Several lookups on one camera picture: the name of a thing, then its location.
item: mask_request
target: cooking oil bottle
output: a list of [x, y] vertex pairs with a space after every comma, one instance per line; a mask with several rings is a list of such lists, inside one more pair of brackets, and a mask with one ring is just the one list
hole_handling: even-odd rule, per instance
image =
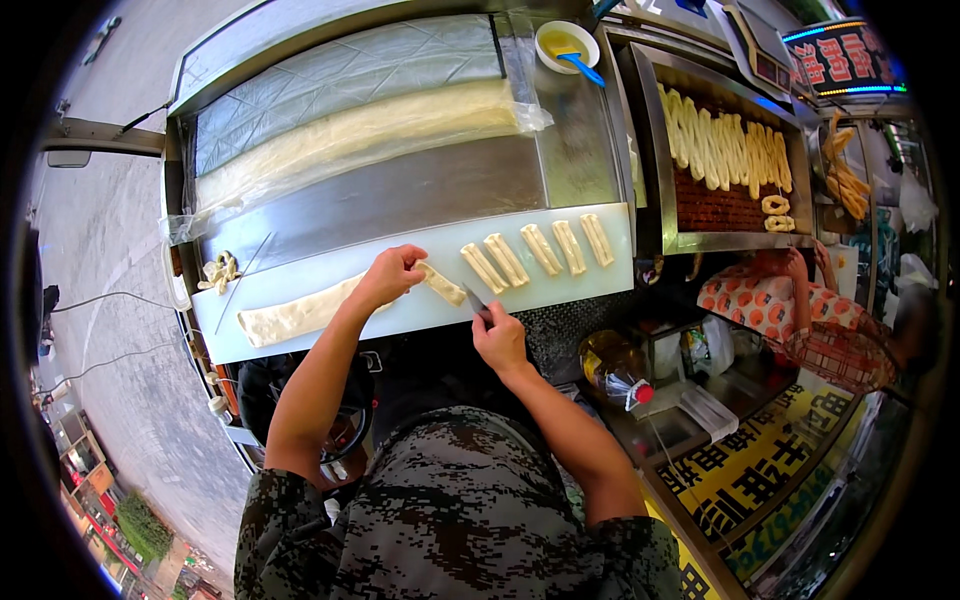
[[653, 397], [654, 389], [645, 379], [646, 355], [616, 331], [591, 333], [578, 352], [587, 380], [613, 404], [629, 411]]

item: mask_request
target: knife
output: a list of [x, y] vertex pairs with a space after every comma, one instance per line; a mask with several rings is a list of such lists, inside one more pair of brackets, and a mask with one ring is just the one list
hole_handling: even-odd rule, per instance
[[480, 315], [480, 318], [483, 319], [483, 322], [487, 325], [487, 330], [490, 331], [493, 327], [493, 315], [490, 314], [490, 309], [487, 308], [487, 305], [473, 293], [473, 290], [469, 288], [465, 283], [464, 291], [467, 292], [467, 300], [470, 300], [470, 306], [473, 307], [473, 312]]

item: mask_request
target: street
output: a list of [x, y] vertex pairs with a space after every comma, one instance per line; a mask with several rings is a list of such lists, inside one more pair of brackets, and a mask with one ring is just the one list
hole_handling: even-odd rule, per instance
[[[141, 0], [120, 5], [115, 14], [123, 23], [65, 90], [71, 103], [67, 116], [122, 125], [159, 107], [168, 100], [183, 49], [247, 4]], [[165, 112], [139, 127], [162, 131]], [[156, 222], [159, 159], [94, 154], [83, 169], [51, 169], [39, 160], [32, 194], [44, 285], [60, 286], [60, 307], [110, 291], [170, 303]], [[179, 343], [174, 311], [111, 297], [55, 314], [52, 323], [56, 366], [40, 359], [44, 379], [171, 343], [90, 372], [73, 382], [70, 397], [86, 410], [120, 483], [142, 490], [178, 535], [221, 571], [215, 583], [231, 591], [250, 476], [206, 408], [200, 379]], [[43, 383], [52, 387], [55, 381]]]

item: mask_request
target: plastic bottle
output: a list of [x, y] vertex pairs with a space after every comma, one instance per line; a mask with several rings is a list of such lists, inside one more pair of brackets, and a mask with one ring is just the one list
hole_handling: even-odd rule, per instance
[[233, 415], [230, 414], [230, 411], [227, 409], [227, 399], [223, 396], [214, 396], [206, 404], [206, 408], [210, 409], [210, 412], [220, 420], [224, 425], [229, 425], [233, 422]]
[[625, 411], [645, 404], [654, 395], [647, 382], [647, 359], [641, 348], [616, 331], [604, 329], [580, 343], [580, 367], [587, 380], [607, 400]]

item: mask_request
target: side mirror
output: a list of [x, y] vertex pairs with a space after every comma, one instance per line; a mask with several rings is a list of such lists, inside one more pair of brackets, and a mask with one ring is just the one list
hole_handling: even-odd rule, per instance
[[47, 153], [47, 166], [59, 169], [82, 169], [90, 162], [89, 150], [51, 150]]

